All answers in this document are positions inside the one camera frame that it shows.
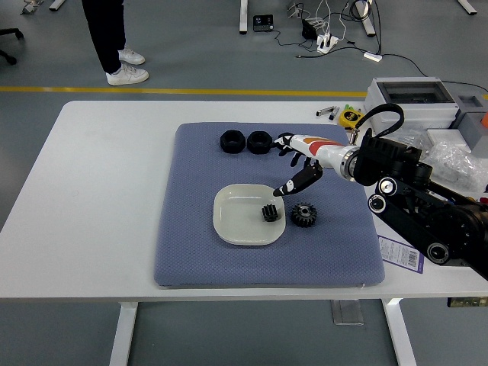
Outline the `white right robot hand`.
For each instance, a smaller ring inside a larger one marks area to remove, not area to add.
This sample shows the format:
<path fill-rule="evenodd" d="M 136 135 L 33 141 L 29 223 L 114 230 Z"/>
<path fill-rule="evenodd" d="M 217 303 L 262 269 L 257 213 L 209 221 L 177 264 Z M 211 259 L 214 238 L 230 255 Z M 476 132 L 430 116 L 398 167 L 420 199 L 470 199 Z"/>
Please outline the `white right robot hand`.
<path fill-rule="evenodd" d="M 303 169 L 284 185 L 274 190 L 275 197 L 296 194 L 318 181 L 323 169 L 333 169 L 347 181 L 354 181 L 353 162 L 358 147 L 342 145 L 334 140 L 317 136 L 307 136 L 292 133 L 281 134 L 272 144 L 279 148 L 279 156 L 294 152 L 291 166 L 294 167 L 301 156 L 305 156 Z"/>

